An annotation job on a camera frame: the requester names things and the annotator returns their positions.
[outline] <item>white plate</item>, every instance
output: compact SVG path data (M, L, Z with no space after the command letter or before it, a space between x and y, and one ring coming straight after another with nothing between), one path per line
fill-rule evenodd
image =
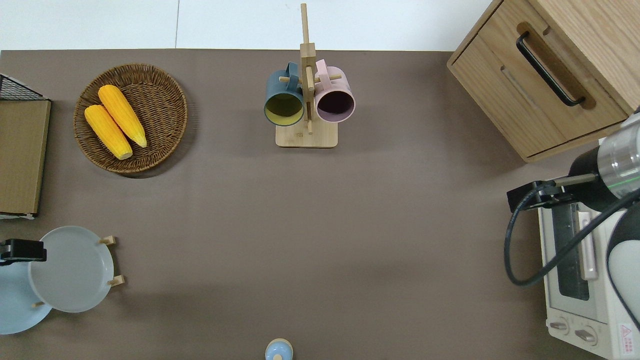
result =
M29 263L29 282L54 309L80 313L100 304L113 279L113 258L100 237L79 226L49 231L40 240L47 261Z

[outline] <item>pink mug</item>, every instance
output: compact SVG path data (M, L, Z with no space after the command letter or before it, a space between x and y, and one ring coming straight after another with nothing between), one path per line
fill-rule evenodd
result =
M316 83L314 100L316 111L320 119L328 122L342 122L347 120L355 109L355 100L344 72L335 66L326 66L323 60L316 62L320 79ZM331 80L330 76L340 75L340 79Z

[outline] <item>drawer handle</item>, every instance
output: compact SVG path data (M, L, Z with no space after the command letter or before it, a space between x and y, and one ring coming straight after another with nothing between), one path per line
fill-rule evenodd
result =
M573 100L569 97L569 95L564 92L564 90L558 85L555 79L549 74L549 72L545 69L544 66L536 59L536 57L532 54L529 48L524 44L524 39L529 36L529 32L525 31L520 35L518 41L516 41L516 47L520 51L520 54L524 56L525 59L531 64L531 67L540 75L542 80L544 80L547 85L553 90L553 92L558 96L558 98L567 106L576 106L580 103L584 102L585 97L581 97L577 100Z

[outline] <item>yellow corn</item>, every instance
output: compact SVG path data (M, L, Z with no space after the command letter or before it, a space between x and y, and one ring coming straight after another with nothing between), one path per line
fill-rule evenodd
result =
M119 160L130 158L133 155L131 145L116 125L107 109L102 105L91 105L84 109L84 117L91 125L93 132L104 146Z
M147 147L145 130L120 89L113 85L104 85L98 90L98 97L125 135L141 147Z

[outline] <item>light blue plate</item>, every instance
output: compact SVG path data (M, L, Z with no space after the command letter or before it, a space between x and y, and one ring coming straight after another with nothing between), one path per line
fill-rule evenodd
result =
M29 263L29 281L37 296L67 313L87 311L104 299L113 279L113 258L100 237L79 226L49 231L40 240L47 261Z
M51 306L31 306L39 301L29 284L28 263L0 266L0 335L25 331L41 322Z

